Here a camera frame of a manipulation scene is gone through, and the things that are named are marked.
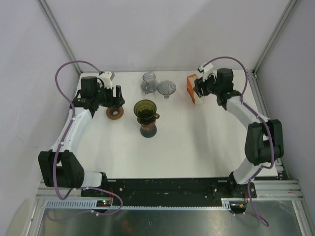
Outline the red-rimmed dark carafe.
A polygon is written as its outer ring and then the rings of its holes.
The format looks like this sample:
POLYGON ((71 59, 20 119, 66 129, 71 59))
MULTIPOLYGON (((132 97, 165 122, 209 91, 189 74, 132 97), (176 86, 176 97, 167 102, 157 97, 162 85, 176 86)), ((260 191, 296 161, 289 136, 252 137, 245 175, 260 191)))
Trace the red-rimmed dark carafe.
POLYGON ((143 125, 140 126, 140 133, 145 138, 151 138, 157 133, 157 127, 156 123, 152 122, 149 125, 143 125))

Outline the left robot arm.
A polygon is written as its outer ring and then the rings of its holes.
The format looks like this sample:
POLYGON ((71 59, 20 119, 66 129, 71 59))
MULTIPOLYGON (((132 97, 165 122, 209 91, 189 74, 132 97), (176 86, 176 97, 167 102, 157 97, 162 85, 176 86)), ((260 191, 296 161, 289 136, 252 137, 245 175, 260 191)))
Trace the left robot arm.
POLYGON ((48 151, 41 151, 38 162, 47 187, 92 187, 97 196, 108 193, 105 174, 85 170, 76 152, 85 129, 99 107, 121 108, 125 100, 121 86, 112 85, 113 73, 103 72, 97 76, 81 78, 81 87, 71 101, 69 115, 56 142, 48 151))

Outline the olive green dripper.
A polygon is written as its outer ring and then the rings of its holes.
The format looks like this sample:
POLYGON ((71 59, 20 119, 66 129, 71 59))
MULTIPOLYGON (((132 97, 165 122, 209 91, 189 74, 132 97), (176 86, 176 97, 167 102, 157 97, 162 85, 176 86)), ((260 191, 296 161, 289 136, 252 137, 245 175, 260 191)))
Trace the olive green dripper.
POLYGON ((137 122, 142 126, 149 126, 159 119, 157 106, 152 100, 143 99, 138 101, 133 108, 134 114, 137 117, 137 122))

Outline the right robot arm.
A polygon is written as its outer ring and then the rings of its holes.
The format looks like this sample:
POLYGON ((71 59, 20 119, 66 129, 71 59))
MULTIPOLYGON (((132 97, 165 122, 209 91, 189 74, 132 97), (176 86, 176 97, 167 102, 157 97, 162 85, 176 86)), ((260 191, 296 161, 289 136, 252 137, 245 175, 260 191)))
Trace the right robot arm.
POLYGON ((198 97, 213 94, 217 104, 234 115, 247 129, 245 141, 246 158, 232 172, 232 182, 227 192, 239 197, 245 191, 244 184, 253 180, 262 169, 271 169, 275 160, 284 155, 283 127, 278 119, 269 119, 247 104, 242 94, 234 89, 232 69, 199 68, 193 91, 198 97))

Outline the clear grey glass carafe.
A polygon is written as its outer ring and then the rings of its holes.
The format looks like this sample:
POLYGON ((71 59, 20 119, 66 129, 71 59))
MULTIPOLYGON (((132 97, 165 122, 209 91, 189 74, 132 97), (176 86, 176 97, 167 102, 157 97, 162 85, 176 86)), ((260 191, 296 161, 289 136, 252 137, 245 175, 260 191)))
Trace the clear grey glass carafe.
POLYGON ((145 94, 153 93, 157 90, 158 82, 154 72, 146 72, 142 76, 141 89, 145 94))

